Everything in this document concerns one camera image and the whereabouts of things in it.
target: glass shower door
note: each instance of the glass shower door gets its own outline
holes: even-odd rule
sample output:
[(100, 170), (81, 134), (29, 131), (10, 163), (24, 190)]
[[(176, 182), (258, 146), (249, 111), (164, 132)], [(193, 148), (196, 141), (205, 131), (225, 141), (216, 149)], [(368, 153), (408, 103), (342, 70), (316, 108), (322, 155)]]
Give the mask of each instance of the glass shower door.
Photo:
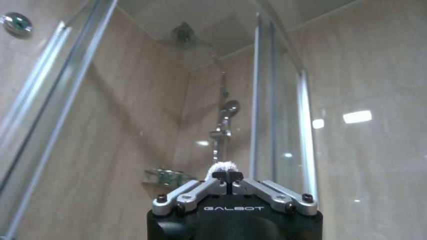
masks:
[(316, 196), (309, 106), (304, 70), (292, 46), (264, 15), (257, 15), (253, 64), (250, 175)]
[[(114, 3), (101, 0), (82, 2), (76, 14), (56, 23), (53, 35), (45, 43), (26, 81), (22, 86), (17, 86), (20, 93), (2, 116), (0, 236), (6, 240), (14, 237), (61, 119), (69, 109), (68, 102), (76, 94), (78, 79), (90, 62)], [(38, 32), (33, 35), (29, 40), (38, 37)]]

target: white fluffy object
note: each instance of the white fluffy object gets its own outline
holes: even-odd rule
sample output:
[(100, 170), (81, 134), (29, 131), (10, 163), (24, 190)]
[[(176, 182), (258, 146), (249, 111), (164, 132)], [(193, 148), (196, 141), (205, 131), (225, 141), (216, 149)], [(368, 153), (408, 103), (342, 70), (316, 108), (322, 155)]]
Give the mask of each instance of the white fluffy object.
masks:
[(212, 178), (212, 173), (214, 172), (238, 172), (237, 166), (230, 161), (218, 161), (214, 163), (206, 171), (206, 175), (204, 180), (209, 180)]

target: chrome fixture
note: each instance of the chrome fixture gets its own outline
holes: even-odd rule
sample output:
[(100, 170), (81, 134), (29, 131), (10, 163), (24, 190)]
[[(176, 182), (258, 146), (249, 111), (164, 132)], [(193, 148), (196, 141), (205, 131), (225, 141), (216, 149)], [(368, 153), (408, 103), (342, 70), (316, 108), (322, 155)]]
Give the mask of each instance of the chrome fixture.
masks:
[(1, 23), (5, 31), (16, 38), (26, 39), (33, 32), (32, 21), (17, 12), (8, 12), (1, 16)]
[(209, 132), (209, 137), (213, 140), (213, 163), (226, 160), (228, 138), (232, 136), (230, 118), (237, 114), (238, 109), (238, 101), (230, 100), (218, 110), (216, 129)]

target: beige wall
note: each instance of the beige wall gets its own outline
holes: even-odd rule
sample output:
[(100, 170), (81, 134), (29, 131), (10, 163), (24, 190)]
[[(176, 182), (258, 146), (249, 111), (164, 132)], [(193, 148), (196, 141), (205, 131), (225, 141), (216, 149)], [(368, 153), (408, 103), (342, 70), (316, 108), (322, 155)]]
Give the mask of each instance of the beige wall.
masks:
[(145, 239), (188, 86), (180, 54), (114, 11), (20, 225), (22, 240)]
[[(427, 1), (365, 0), (290, 35), (312, 118), (324, 119), (313, 130), (324, 239), (423, 240)], [(360, 110), (372, 121), (344, 124)]]
[(17, 12), (33, 25), (29, 39), (17, 39), (0, 29), (0, 119), (36, 64), (60, 20), (66, 20), (84, 0), (1, 0), (1, 14)]

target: screw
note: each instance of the screw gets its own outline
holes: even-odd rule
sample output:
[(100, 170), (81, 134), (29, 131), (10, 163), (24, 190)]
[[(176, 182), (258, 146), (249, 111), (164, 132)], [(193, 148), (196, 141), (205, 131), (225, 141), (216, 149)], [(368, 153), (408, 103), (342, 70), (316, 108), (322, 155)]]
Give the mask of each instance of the screw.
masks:
[(180, 203), (176, 206), (176, 213), (180, 216), (185, 214), (185, 206), (182, 204), (180, 204)]
[(305, 203), (309, 203), (312, 204), (314, 202), (313, 200), (313, 195), (310, 195), (309, 193), (304, 193), (301, 195), (301, 200), (305, 202)]
[(156, 197), (157, 203), (162, 204), (168, 201), (168, 195), (165, 194), (158, 194)]
[(293, 214), (296, 211), (296, 206), (292, 202), (288, 202), (285, 205), (284, 205), (284, 212), (286, 214)]

